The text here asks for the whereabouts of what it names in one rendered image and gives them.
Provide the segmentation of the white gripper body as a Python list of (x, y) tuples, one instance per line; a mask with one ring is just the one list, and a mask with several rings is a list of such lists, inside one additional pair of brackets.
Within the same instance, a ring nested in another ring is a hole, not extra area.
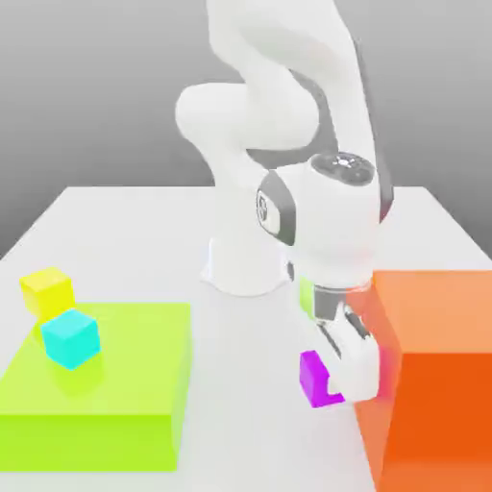
[(321, 358), (335, 388), (350, 403), (373, 399), (380, 385), (380, 350), (357, 315), (321, 323)]

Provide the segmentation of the small magenta cube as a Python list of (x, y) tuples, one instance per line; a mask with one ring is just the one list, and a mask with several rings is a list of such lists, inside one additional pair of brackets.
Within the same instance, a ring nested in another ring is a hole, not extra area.
[(345, 402), (339, 392), (329, 392), (330, 373), (316, 351), (300, 355), (300, 385), (313, 408), (338, 405)]

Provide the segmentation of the small green cube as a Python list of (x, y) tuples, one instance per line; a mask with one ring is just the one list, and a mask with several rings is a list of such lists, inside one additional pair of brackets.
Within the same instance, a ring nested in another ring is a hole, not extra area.
[(310, 320), (314, 319), (314, 283), (301, 277), (299, 280), (299, 302), (302, 311)]

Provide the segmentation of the small cyan cube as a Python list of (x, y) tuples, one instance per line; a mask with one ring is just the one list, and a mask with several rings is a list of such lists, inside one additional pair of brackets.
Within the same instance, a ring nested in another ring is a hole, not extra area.
[(74, 370), (101, 351), (97, 321), (71, 308), (40, 327), (46, 355)]

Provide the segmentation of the small yellow cube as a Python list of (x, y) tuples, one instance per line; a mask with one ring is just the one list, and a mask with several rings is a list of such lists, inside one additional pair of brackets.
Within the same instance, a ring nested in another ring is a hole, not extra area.
[(19, 280), (26, 308), (39, 323), (75, 307), (71, 279), (57, 267), (48, 267)]

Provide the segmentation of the large orange box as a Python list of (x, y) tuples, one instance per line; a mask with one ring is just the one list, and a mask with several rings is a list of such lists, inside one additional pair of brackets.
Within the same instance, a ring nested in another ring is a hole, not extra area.
[(378, 271), (362, 319), (381, 354), (356, 405), (377, 492), (492, 492), (492, 270)]

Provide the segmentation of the large lime green box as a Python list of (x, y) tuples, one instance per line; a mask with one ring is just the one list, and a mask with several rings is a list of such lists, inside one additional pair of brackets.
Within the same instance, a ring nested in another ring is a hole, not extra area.
[(0, 376), (0, 472), (173, 472), (192, 360), (188, 303), (80, 303), (101, 352), (67, 370), (30, 332)]

